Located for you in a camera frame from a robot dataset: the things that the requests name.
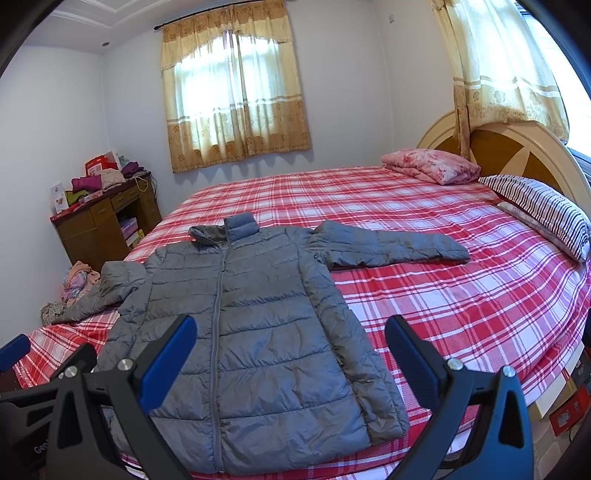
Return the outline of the beige window curtain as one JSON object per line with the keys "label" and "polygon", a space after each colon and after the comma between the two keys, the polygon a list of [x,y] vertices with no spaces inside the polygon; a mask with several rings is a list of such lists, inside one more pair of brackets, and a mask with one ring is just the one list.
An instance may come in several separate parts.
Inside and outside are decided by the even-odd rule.
{"label": "beige window curtain", "polygon": [[161,32],[173,172],[311,149],[283,2],[231,4],[179,19]]}

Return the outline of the white card on desk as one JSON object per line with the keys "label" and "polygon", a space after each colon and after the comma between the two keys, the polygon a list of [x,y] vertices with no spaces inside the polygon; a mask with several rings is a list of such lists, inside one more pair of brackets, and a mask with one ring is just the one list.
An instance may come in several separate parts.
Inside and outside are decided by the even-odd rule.
{"label": "white card on desk", "polygon": [[66,192],[62,183],[57,183],[51,187],[51,196],[56,214],[60,214],[69,208]]}

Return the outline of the grey puffer jacket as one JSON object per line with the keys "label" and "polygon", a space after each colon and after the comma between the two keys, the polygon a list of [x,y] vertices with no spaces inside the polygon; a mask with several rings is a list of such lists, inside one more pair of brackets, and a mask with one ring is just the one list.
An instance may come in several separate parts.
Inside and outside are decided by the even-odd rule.
{"label": "grey puffer jacket", "polygon": [[338,267],[467,262],[442,234],[325,221],[260,227],[252,214],[194,226],[145,261],[104,264],[67,307],[72,323],[118,311],[97,367],[136,359],[181,315],[197,341],[151,419],[191,472],[308,468],[404,437],[394,377],[332,279]]}

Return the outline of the red plaid bed sheet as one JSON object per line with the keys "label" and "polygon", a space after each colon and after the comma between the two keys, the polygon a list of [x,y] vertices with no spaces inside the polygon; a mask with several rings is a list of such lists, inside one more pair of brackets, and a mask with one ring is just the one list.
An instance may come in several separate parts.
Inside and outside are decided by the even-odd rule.
{"label": "red plaid bed sheet", "polygon": [[439,232],[470,253],[464,265],[398,264],[332,275],[389,368],[384,324],[403,316],[444,357],[471,369],[513,367],[528,402],[559,378],[581,342],[590,268],[498,206],[472,183],[440,186],[382,167],[271,176],[197,191],[130,253],[142,261],[183,241],[191,226],[250,212],[263,227],[314,228],[325,220],[372,230]]}

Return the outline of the wooden headboard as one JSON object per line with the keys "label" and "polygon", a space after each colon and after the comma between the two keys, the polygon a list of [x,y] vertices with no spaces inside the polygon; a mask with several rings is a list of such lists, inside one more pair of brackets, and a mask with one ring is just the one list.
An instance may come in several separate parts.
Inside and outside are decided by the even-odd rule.
{"label": "wooden headboard", "polygon": [[536,122],[493,123],[473,131],[469,156],[484,176],[538,180],[590,212],[590,184],[580,164],[552,132]]}

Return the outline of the grey patterned cloth on floor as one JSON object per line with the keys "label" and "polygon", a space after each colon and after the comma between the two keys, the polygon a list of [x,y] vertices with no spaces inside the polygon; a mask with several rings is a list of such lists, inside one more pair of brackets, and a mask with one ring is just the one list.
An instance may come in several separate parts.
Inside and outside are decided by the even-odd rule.
{"label": "grey patterned cloth on floor", "polygon": [[49,326],[57,322],[61,317],[66,304],[63,301],[50,302],[45,304],[40,310],[40,319],[43,326]]}

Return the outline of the beige side curtain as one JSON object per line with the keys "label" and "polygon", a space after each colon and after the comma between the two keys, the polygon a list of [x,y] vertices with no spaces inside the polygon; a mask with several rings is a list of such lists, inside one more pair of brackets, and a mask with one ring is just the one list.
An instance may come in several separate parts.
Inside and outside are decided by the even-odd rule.
{"label": "beige side curtain", "polygon": [[433,1],[453,73],[455,132],[470,157],[471,135],[493,123],[536,122],[566,143],[569,120],[555,76],[513,1]]}

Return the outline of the brown wooden desk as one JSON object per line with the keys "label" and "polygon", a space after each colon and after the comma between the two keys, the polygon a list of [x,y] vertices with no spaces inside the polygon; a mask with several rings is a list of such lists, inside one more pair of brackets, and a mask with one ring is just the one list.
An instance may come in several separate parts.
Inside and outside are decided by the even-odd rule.
{"label": "brown wooden desk", "polygon": [[149,172],[90,195],[50,218],[70,262],[81,261],[95,270],[107,261],[124,259],[132,250],[135,236],[122,230],[127,220],[144,234],[161,221]]}

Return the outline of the pile of clothes on floor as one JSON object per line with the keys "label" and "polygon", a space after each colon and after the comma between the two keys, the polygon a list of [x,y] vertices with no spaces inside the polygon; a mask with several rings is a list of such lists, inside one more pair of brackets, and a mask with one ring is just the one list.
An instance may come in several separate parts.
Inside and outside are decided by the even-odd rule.
{"label": "pile of clothes on floor", "polygon": [[61,300],[66,306],[73,305],[100,280],[100,273],[91,266],[77,261],[65,276]]}

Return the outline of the red box on desk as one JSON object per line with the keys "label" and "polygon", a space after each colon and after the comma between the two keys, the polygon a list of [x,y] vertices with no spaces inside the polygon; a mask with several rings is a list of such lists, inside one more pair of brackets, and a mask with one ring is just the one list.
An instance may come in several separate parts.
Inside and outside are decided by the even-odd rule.
{"label": "red box on desk", "polygon": [[96,176],[99,175],[101,171],[114,169],[118,170],[119,166],[117,164],[115,155],[112,151],[109,151],[105,154],[98,155],[90,160],[88,160],[85,165],[85,174],[87,176]]}

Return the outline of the striped pillow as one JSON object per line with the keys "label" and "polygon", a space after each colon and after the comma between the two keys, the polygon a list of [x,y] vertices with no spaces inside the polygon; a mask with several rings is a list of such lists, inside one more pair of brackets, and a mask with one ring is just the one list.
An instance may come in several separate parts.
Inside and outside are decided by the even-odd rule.
{"label": "striped pillow", "polygon": [[479,181],[511,205],[509,212],[549,232],[577,262],[590,258],[590,219],[585,212],[557,190],[529,178],[492,175]]}

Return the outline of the folded clothes on desk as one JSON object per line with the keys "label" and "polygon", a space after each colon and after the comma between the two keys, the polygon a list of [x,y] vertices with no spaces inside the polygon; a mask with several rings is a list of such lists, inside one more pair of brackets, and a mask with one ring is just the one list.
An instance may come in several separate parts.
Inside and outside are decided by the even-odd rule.
{"label": "folded clothes on desk", "polygon": [[96,176],[86,175],[73,178],[71,180],[71,189],[65,191],[69,207],[90,194],[103,192],[123,184],[136,174],[143,173],[144,171],[145,169],[137,162],[129,162],[121,170],[108,169],[101,171]]}

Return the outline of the pink floral pillow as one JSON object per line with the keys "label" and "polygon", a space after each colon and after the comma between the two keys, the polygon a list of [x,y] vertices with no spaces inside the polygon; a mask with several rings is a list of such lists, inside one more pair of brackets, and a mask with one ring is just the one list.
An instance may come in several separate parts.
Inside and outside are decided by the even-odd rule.
{"label": "pink floral pillow", "polygon": [[481,167],[465,158],[441,150],[403,149],[384,155],[384,167],[402,175],[442,186],[477,181]]}

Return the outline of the red box under bed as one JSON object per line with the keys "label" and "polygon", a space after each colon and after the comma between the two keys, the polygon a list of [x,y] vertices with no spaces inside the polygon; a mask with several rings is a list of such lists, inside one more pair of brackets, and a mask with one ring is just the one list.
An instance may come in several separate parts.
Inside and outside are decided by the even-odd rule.
{"label": "red box under bed", "polygon": [[550,423],[555,436],[560,436],[572,428],[586,414],[590,406],[587,387],[581,385],[565,403],[550,414]]}

